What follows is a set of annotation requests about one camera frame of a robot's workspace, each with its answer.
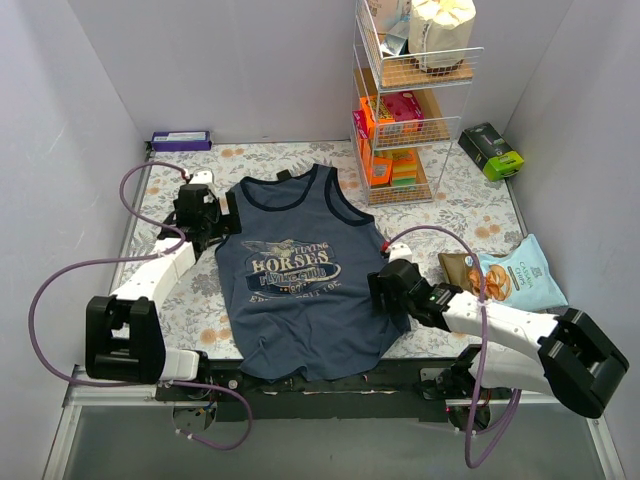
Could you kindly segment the navy blue printed t-shirt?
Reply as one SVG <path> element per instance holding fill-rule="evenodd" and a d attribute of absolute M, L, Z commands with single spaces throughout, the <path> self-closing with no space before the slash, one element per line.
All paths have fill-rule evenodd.
<path fill-rule="evenodd" d="M 276 381 L 373 369 L 410 329 L 375 309 L 367 276 L 386 264 L 372 215 L 344 196 L 334 167 L 232 187 L 241 231 L 215 251 L 241 370 Z"/>

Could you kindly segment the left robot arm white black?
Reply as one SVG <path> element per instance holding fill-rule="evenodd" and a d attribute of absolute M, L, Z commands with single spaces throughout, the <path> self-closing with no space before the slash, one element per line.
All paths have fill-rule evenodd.
<path fill-rule="evenodd" d="M 226 193 L 229 212 L 224 214 L 213 184 L 213 174 L 200 171 L 182 185 L 157 237 L 156 257 L 143 262 L 111 295 L 95 296 L 87 305 L 85 367 L 91 378 L 140 384 L 178 381 L 193 400 L 211 392 L 213 377 L 201 366 L 204 355 L 167 347 L 159 312 L 205 250 L 241 232 L 235 195 Z"/>

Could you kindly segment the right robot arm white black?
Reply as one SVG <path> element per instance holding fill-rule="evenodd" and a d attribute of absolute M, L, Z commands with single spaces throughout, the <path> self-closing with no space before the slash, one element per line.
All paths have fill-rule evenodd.
<path fill-rule="evenodd" d="M 408 314 L 422 325 L 486 338 L 485 354 L 465 352 L 452 373 L 454 389 L 475 397 L 509 388 L 554 396 L 586 418 L 600 417 L 629 369 L 629 362 L 585 312 L 532 313 L 481 304 L 470 292 L 430 285 L 417 265 L 396 259 L 367 277 L 374 306 Z"/>

